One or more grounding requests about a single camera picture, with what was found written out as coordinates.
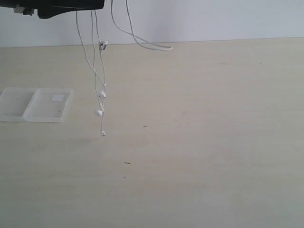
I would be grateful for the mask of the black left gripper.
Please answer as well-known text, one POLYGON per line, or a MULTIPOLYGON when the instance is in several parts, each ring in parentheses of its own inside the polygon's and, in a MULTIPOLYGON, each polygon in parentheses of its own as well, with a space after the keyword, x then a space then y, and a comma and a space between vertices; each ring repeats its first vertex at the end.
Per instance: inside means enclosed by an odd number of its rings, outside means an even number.
POLYGON ((0 0, 0 6, 15 13, 30 15, 37 11, 40 19, 49 19, 67 12, 100 10, 104 0, 0 0))

